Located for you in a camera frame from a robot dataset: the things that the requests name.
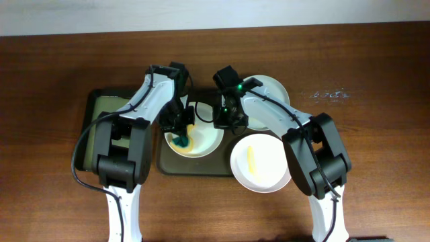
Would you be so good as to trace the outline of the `white plate front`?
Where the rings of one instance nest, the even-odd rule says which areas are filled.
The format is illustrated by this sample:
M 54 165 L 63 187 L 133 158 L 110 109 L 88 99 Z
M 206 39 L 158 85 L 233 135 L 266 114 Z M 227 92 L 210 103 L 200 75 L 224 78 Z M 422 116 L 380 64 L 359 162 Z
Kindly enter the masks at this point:
M 268 134 L 242 138 L 232 149 L 230 167 L 242 186 L 262 194 L 282 189 L 292 178 L 282 141 Z

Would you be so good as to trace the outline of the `white plate yellow stain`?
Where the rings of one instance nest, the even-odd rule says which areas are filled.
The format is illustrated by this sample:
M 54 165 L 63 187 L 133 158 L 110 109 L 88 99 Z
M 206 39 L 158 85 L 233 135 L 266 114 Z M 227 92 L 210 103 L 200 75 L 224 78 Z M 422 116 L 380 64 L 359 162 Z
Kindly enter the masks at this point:
M 214 128 L 213 123 L 202 122 L 197 115 L 195 115 L 195 124 L 187 131 L 191 141 L 191 146 L 188 148 L 179 148 L 173 144 L 173 139 L 177 138 L 176 134 L 171 132 L 164 134 L 168 147 L 178 155 L 187 158 L 209 155 L 218 148 L 224 136 L 223 130 Z

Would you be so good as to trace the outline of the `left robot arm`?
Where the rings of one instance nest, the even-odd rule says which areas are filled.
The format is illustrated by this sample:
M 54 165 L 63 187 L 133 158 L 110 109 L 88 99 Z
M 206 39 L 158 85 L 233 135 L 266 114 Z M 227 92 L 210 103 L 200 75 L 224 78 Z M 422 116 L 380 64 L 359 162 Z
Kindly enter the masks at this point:
M 152 161 L 151 126 L 188 144 L 187 127 L 195 122 L 185 86 L 189 72 L 181 63 L 152 65 L 144 82 L 117 116 L 100 114 L 93 142 L 91 170 L 107 196 L 110 241 L 141 241 L 138 202 Z

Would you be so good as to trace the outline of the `green yellow sponge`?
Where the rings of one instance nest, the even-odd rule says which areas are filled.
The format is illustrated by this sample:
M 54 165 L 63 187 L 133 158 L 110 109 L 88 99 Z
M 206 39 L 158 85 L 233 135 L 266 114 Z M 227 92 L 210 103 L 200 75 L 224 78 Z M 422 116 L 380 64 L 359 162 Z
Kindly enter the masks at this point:
M 195 128 L 195 126 L 193 124 L 190 124 L 187 126 L 187 131 L 185 134 L 182 134 L 178 137 L 173 138 L 169 143 L 172 146 L 172 149 L 179 152 L 179 153 L 190 152 L 194 147 L 194 140 L 189 135 L 189 133 L 194 128 Z

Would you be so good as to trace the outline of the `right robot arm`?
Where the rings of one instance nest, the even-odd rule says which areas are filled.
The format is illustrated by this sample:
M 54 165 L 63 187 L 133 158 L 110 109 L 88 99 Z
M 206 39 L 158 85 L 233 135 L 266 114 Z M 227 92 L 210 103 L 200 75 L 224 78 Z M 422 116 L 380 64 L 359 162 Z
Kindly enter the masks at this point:
M 343 192 L 351 161 L 333 119 L 313 116 L 270 97 L 256 78 L 213 76 L 222 96 L 215 126 L 246 126 L 249 118 L 263 123 L 284 145 L 288 169 L 298 189 L 308 196 L 314 241 L 347 241 Z

